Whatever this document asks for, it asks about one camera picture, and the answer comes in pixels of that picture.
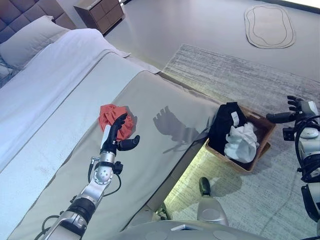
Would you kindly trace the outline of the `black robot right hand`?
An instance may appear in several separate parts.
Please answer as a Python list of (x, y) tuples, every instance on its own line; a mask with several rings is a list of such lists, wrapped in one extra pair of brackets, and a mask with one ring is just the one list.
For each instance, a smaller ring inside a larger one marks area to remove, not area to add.
[(299, 123), (305, 119), (315, 117), (318, 115), (318, 109), (313, 101), (305, 101), (302, 98), (288, 95), (287, 103), (289, 105), (289, 112), (268, 113), (265, 117), (271, 123), (274, 124), (284, 124), (295, 121)]

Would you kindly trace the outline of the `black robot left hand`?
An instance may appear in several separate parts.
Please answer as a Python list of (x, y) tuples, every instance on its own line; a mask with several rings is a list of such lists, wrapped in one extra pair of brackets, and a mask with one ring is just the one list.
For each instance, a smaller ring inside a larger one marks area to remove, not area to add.
[(108, 136), (106, 140), (103, 142), (102, 147), (100, 148), (100, 153), (112, 152), (116, 155), (117, 151), (130, 151), (138, 146), (140, 142), (139, 135), (136, 135), (135, 138), (132, 139), (124, 139), (117, 141), (118, 131), (122, 128), (122, 125), (125, 124), (127, 116), (127, 113), (122, 114), (110, 126)]

